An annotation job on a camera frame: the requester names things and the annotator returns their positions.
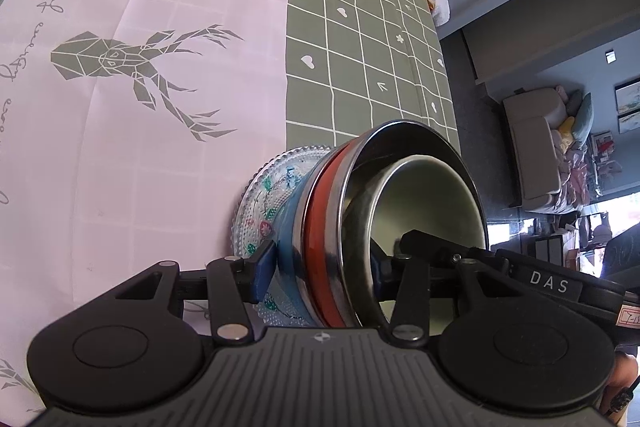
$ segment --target ribbed gray panel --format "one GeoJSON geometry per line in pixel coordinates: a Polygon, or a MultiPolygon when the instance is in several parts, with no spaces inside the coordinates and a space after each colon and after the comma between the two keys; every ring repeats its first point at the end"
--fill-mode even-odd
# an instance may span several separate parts
{"type": "Polygon", "coordinates": [[[427,354],[385,344],[373,330],[269,328],[221,350],[193,387],[153,410],[81,417],[49,410],[33,427],[606,427],[593,409],[514,418],[450,388],[427,354]]]}

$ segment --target sofa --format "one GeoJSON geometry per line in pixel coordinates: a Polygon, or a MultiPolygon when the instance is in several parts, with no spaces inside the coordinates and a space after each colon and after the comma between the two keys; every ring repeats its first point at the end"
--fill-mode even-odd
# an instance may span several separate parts
{"type": "Polygon", "coordinates": [[[564,102],[550,87],[506,98],[502,104],[513,143],[523,210],[565,214],[575,210],[558,204],[562,183],[551,130],[567,118],[564,102]]]}

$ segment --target stacked bowls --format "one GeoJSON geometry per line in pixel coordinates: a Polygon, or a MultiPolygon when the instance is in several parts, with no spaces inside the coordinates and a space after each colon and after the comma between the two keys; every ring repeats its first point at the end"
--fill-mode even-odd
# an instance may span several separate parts
{"type": "Polygon", "coordinates": [[[478,192],[458,153],[424,124],[391,121],[326,153],[283,204],[273,223],[277,291],[300,325],[384,327],[369,242],[391,256],[413,229],[487,246],[478,192]]]}

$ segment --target gray floor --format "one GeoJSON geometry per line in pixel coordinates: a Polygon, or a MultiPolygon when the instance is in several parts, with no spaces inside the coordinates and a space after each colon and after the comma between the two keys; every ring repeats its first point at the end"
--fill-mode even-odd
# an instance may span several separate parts
{"type": "Polygon", "coordinates": [[[440,41],[456,114],[460,149],[476,182],[487,220],[519,221],[536,214],[510,208],[516,200],[513,172],[498,114],[482,101],[460,31],[440,41]]]}

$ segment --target yellow pillow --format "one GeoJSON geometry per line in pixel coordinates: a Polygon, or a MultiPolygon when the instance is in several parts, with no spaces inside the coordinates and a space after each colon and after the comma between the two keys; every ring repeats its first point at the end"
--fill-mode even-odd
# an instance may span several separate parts
{"type": "Polygon", "coordinates": [[[571,134],[571,129],[574,126],[574,123],[575,118],[570,116],[560,124],[560,127],[558,127],[558,132],[562,137],[562,141],[560,142],[560,149],[562,149],[562,153],[566,153],[567,149],[569,149],[571,144],[575,141],[574,135],[571,134]]]}

